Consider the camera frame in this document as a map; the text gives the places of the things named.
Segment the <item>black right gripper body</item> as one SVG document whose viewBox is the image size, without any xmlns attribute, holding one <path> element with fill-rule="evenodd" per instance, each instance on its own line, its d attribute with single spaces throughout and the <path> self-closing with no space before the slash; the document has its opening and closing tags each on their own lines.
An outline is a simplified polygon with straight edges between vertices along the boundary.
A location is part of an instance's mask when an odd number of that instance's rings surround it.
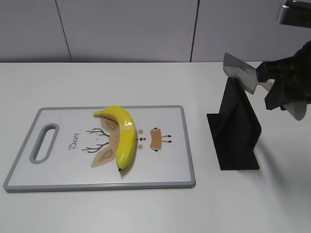
<svg viewBox="0 0 311 233">
<path fill-rule="evenodd" d="M 294 56 L 262 62 L 257 68 L 257 80 L 274 83 L 265 97 L 267 110 L 290 102 L 311 103 L 311 43 L 307 42 Z"/>
</svg>

